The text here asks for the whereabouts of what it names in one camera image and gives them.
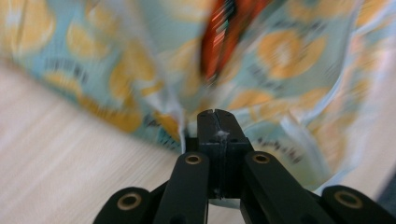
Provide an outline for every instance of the patterned fabric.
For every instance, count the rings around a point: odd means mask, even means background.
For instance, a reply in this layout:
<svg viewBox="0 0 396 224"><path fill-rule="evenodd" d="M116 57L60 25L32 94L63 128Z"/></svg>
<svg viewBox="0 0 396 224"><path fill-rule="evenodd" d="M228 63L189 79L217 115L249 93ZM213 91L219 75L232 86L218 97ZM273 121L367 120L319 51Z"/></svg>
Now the patterned fabric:
<svg viewBox="0 0 396 224"><path fill-rule="evenodd" d="M234 113L256 150L315 189L348 147L393 45L391 0L273 0L214 85L199 71L215 0L0 0L0 57L121 130L184 150L196 115Z"/></svg>

